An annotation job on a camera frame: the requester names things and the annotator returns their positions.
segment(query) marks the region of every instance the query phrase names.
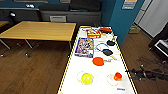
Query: box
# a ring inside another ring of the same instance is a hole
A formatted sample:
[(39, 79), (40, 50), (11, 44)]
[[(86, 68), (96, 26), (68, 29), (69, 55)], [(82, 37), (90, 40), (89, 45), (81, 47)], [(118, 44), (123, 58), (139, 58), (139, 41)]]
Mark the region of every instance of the box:
[(97, 29), (86, 30), (87, 38), (101, 38), (101, 32)]
[(130, 30), (129, 30), (129, 33), (139, 33), (141, 29), (137, 26), (131, 26), (130, 27)]

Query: wooden table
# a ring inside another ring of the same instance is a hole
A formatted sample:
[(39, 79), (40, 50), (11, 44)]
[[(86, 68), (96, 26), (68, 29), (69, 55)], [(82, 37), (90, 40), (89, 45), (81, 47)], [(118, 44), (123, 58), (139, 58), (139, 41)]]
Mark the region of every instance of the wooden table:
[[(0, 28), (3, 27), (3, 26), (6, 25), (6, 24), (8, 24), (7, 21), (0, 21)], [(10, 47), (9, 47), (4, 41), (2, 41), (1, 39), (0, 39), (0, 42), (1, 42), (4, 46), (6, 46), (8, 49), (10, 49)]]
[[(125, 72), (128, 68), (124, 62), (117, 41), (115, 41), (116, 44), (114, 46), (109, 46), (109, 49), (113, 51), (113, 56), (116, 57), (117, 60), (114, 60), (111, 57), (104, 55), (103, 52), (94, 49), (94, 57), (101, 57), (103, 60), (110, 60), (110, 62), (104, 63), (103, 66), (94, 65), (92, 62), (93, 58), (75, 56), (74, 53), (78, 40), (79, 38), (87, 38), (87, 29), (91, 28), (79, 29), (76, 42), (57, 94), (137, 94), (132, 79), (129, 79), (130, 74)], [(106, 44), (108, 40), (113, 38), (109, 35), (102, 35), (101, 38), (94, 39), (94, 47), (100, 43)], [(79, 81), (81, 75), (79, 76), (79, 74), (83, 72), (93, 75), (93, 81), (91, 84), (81, 84)], [(116, 82), (114, 81), (115, 85), (113, 85), (111, 80), (113, 78), (109, 80), (109, 77), (110, 75), (114, 75), (116, 72), (122, 74), (122, 79)]]
[(75, 23), (23, 21), (1, 33), (0, 38), (25, 39), (30, 48), (32, 46), (27, 39), (69, 41), (70, 43), (75, 26)]

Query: white wall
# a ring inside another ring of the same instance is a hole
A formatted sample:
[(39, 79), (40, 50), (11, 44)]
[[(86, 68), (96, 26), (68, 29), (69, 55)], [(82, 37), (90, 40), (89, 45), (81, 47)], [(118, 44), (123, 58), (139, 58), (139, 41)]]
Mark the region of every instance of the white wall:
[(138, 25), (154, 37), (163, 29), (167, 22), (168, 0), (153, 0)]

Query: table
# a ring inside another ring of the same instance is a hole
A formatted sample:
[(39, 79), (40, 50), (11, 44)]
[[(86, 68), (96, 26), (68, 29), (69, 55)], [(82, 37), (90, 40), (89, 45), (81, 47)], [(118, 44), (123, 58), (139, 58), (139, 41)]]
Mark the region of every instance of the table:
[(70, 42), (75, 26), (76, 23), (22, 21), (1, 33), (0, 38), (25, 39), (30, 48), (33, 47), (27, 39), (69, 41), (71, 49)]
[[(3, 27), (3, 26), (6, 25), (6, 24), (8, 24), (7, 21), (0, 21), (0, 28)], [(0, 42), (1, 42), (4, 46), (6, 46), (8, 49), (10, 49), (10, 47), (9, 47), (4, 41), (2, 41), (1, 39), (0, 39)]]
[[(75, 49), (79, 37), (86, 38), (86, 30), (90, 28), (80, 28), (76, 42), (73, 46), (71, 56), (69, 58), (67, 67), (60, 84), (58, 94), (135, 94), (136, 88), (130, 74), (125, 72), (127, 69), (126, 63), (122, 57), (117, 41), (114, 46), (109, 46), (109, 49), (114, 52), (113, 56), (117, 60), (113, 60), (109, 56), (105, 56), (102, 52), (94, 49), (94, 57), (102, 57), (104, 60), (111, 60), (106, 62), (103, 66), (96, 66), (92, 63), (93, 58), (75, 56)], [(101, 38), (94, 39), (94, 46), (99, 43), (106, 43), (114, 36), (102, 35)], [(90, 73), (93, 75), (93, 82), (89, 85), (83, 85), (78, 81), (78, 75), (81, 72)], [(117, 81), (117, 85), (113, 86), (108, 82), (110, 74), (119, 72), (122, 74), (122, 79)]]

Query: table leg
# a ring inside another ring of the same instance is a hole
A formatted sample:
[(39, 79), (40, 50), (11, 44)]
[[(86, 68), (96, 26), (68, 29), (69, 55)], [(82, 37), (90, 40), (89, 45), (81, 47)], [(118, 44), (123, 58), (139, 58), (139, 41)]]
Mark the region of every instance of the table leg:
[(70, 50), (72, 49), (72, 47), (71, 47), (71, 41), (69, 41), (69, 48), (70, 48)]
[[(12, 50), (12, 49), (16, 48), (16, 46), (21, 46), (21, 45), (19, 43), (16, 43), (16, 45), (11, 46), (10, 49)], [(4, 54), (7, 54), (10, 51), (10, 49), (7, 49), (6, 51), (4, 51), (3, 54), (0, 55), (0, 58), (5, 57)]]
[(29, 58), (29, 53), (30, 53), (30, 51), (33, 51), (33, 49), (35, 49), (36, 47), (38, 47), (39, 46), (39, 43), (37, 42), (35, 45), (31, 45), (30, 43), (29, 43), (29, 41), (28, 40), (26, 40), (25, 39), (25, 41), (26, 41), (26, 43), (29, 45), (29, 47), (30, 47), (30, 49), (26, 52), (26, 57), (27, 58)]
[(0, 39), (0, 41), (4, 46), (6, 46), (8, 49), (10, 49), (10, 47), (4, 41), (2, 41), (1, 39)]

